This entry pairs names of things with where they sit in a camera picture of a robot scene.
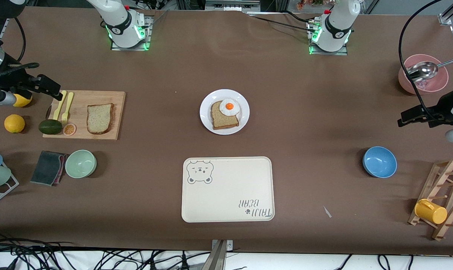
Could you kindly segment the colourful toy pile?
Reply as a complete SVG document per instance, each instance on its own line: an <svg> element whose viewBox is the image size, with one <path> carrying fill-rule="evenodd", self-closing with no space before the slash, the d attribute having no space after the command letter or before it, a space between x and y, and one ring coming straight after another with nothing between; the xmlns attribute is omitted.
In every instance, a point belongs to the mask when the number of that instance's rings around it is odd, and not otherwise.
<svg viewBox="0 0 453 270"><path fill-rule="evenodd" d="M320 7L325 5L325 1L328 4L329 0L297 0L296 2L296 8L297 10L303 10L306 7L312 8L312 7Z"/></svg>

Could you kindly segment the brown bread slice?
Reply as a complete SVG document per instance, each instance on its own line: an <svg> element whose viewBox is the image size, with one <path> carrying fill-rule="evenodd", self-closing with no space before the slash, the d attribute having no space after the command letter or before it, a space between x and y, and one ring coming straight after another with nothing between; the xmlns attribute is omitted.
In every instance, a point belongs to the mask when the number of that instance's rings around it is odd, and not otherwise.
<svg viewBox="0 0 453 270"><path fill-rule="evenodd" d="M225 115L221 112L221 108L226 109L226 103L222 106L223 101L217 101L211 106L211 116L213 123L213 130L234 128L239 126L239 121L236 114Z"/></svg>
<svg viewBox="0 0 453 270"><path fill-rule="evenodd" d="M114 104L106 103L87 106L87 131L93 135L102 135L111 130Z"/></svg>

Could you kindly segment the metal scoop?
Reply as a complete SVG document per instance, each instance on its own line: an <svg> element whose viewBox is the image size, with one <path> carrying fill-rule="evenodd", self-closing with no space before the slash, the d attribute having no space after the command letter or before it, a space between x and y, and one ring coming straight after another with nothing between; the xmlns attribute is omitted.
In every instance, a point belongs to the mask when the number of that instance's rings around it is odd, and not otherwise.
<svg viewBox="0 0 453 270"><path fill-rule="evenodd" d="M440 64L435 64L431 61L422 61L408 67L406 70L413 82L426 81L434 78L439 72L439 69L450 64L453 64L453 59Z"/></svg>

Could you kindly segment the wooden mug rack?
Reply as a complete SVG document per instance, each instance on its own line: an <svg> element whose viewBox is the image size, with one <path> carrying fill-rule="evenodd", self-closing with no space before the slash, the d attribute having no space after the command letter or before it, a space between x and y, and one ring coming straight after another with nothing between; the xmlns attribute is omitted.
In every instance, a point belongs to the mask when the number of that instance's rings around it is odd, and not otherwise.
<svg viewBox="0 0 453 270"><path fill-rule="evenodd" d="M433 229L432 239L436 241L445 239L447 231L453 228L453 159L433 164L417 202L421 199L427 199L446 208L447 219L441 224L433 224L417 217L414 213L414 205L408 223L413 226L427 224Z"/></svg>

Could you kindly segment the white round plate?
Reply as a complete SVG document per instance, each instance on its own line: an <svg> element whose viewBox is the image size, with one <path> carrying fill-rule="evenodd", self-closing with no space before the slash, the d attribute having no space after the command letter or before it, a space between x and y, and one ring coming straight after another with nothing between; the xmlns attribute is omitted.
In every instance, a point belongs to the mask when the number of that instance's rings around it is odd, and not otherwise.
<svg viewBox="0 0 453 270"><path fill-rule="evenodd" d="M240 113L236 116L239 121L239 126L227 129L213 130L212 116L211 116L211 106L217 101L222 101L223 99L234 99L241 107ZM246 123L249 120L250 108L249 103L243 95L240 93L231 90L231 89L220 89L211 92L208 94L201 103L200 106L200 118L203 125L212 133L218 135L231 135L239 132L242 128L245 127Z"/></svg>

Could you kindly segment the pink bowl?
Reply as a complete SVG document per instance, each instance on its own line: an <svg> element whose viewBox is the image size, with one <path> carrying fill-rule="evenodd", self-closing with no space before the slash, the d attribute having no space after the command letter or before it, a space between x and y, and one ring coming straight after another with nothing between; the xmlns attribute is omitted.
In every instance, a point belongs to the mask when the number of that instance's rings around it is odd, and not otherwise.
<svg viewBox="0 0 453 270"><path fill-rule="evenodd" d="M416 54L416 55L412 55L412 56L408 57L405 60L405 66L406 66L406 68L409 68L409 67L411 67L417 63L423 62L423 61L430 61L435 64L441 63L438 59L436 59L432 56L425 55L425 54ZM434 78L429 79L428 81L429 81L429 86L427 88L427 91L418 90L420 95L421 94L422 95L430 94L430 93L434 93L434 92L444 89L444 87L447 86L448 81L449 81L448 71L446 70L445 67L442 67L441 69L439 69L439 72L437 73L437 75ZM398 72L398 82L399 82L400 86L403 88L403 90L405 90L406 92L408 92L412 95L415 94L415 91L414 91L412 85L410 84L410 82L408 81L408 79L406 78L406 76L403 72L403 69L400 69Z"/></svg>

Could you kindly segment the brown table cover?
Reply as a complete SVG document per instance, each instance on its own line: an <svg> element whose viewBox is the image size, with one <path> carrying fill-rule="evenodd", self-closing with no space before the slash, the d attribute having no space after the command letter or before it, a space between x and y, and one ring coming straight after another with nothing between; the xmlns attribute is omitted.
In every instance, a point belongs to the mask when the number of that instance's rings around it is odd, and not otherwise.
<svg viewBox="0 0 453 270"><path fill-rule="evenodd" d="M66 90L125 91L117 140L43 138L52 98L0 105L0 154L20 182L0 200L0 233L75 246L241 252L453 255L453 228L429 240L407 221L432 163L453 158L447 126L399 128L417 99L398 86L398 39L407 16L362 15L347 56L309 55L297 29L241 12L167 12L146 52L111 51L94 9L28 7L24 61ZM200 106L213 91L245 97L250 115L231 135L209 131ZM5 118L22 116L21 133ZM389 178L367 173L374 146L396 156ZM85 149L96 170L60 183L31 183L43 150ZM266 156L275 216L269 222L186 223L183 162L194 157ZM332 215L325 213L326 207Z"/></svg>

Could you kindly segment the pale green bowl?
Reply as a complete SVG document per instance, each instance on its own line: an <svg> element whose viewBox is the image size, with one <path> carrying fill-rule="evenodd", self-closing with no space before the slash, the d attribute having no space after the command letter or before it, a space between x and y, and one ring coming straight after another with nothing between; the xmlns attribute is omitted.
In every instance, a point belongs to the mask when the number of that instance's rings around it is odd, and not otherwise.
<svg viewBox="0 0 453 270"><path fill-rule="evenodd" d="M96 170L96 166L96 157L93 153L80 149L67 158L65 171L70 177L81 179L90 176Z"/></svg>

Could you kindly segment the cream bear print tray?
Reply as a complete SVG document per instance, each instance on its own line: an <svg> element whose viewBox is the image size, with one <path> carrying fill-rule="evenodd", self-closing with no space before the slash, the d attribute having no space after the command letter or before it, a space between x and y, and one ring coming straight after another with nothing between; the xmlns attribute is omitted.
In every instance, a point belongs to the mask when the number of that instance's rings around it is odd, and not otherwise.
<svg viewBox="0 0 453 270"><path fill-rule="evenodd" d="M183 163L185 222L268 222L274 215L268 157L198 157Z"/></svg>

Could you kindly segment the aluminium profile bar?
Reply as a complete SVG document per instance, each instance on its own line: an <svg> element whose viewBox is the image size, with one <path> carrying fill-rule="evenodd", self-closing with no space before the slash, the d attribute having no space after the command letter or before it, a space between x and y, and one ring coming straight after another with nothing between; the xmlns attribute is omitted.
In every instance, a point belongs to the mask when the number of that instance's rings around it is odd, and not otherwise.
<svg viewBox="0 0 453 270"><path fill-rule="evenodd" d="M453 3L442 13L438 15L440 25L451 25L451 19L453 18Z"/></svg>

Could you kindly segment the yellow plastic fork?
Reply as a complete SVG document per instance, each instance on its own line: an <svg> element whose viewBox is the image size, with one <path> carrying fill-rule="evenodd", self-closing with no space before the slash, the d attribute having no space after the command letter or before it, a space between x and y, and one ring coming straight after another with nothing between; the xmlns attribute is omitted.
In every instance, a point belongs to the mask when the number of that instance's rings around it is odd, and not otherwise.
<svg viewBox="0 0 453 270"><path fill-rule="evenodd" d="M75 95L75 93L72 92L72 91L68 92L68 94L67 94L67 97L66 97L66 108L65 108L65 112L62 114L62 123L63 123L63 125L66 125L68 123L69 111L70 111L70 108L71 108L71 105L72 105L72 100L74 98L74 95Z"/></svg>

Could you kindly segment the grey folded cloth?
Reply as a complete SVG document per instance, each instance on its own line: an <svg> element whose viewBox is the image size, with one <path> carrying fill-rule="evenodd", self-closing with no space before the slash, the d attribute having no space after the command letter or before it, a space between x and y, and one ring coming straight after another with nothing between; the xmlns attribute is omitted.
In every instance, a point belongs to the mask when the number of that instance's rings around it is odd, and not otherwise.
<svg viewBox="0 0 453 270"><path fill-rule="evenodd" d="M53 186L58 170L60 169L59 157L64 153L43 150L36 163L31 183Z"/></svg>

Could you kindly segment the green avocado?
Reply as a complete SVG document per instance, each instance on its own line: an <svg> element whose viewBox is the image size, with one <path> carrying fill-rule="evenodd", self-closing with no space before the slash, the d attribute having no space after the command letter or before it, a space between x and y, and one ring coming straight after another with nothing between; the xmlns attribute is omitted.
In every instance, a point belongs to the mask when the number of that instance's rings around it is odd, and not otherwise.
<svg viewBox="0 0 453 270"><path fill-rule="evenodd" d="M57 135L63 130L63 124L54 119L46 119L39 124L39 131L46 135Z"/></svg>

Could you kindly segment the yellow plastic knife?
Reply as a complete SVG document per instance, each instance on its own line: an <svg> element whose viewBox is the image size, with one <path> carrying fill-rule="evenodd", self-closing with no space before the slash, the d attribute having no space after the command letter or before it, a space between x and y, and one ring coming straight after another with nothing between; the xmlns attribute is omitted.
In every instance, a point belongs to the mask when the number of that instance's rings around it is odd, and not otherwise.
<svg viewBox="0 0 453 270"><path fill-rule="evenodd" d="M66 90L63 90L63 91L61 92L61 94L63 95L63 97L62 97L62 99L59 101L59 104L58 104L56 110L54 111L53 120L56 120L56 121L59 120L60 112L61 112L61 110L62 110L63 103L65 102L67 93L68 93L68 92L67 92Z"/></svg>

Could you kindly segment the metal frame equipment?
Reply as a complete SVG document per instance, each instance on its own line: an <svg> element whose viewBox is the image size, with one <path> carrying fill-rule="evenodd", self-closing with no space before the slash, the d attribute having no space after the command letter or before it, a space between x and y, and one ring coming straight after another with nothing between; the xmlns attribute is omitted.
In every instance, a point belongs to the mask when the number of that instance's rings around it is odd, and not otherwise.
<svg viewBox="0 0 453 270"><path fill-rule="evenodd" d="M260 12L259 0L205 0L205 11Z"/></svg>

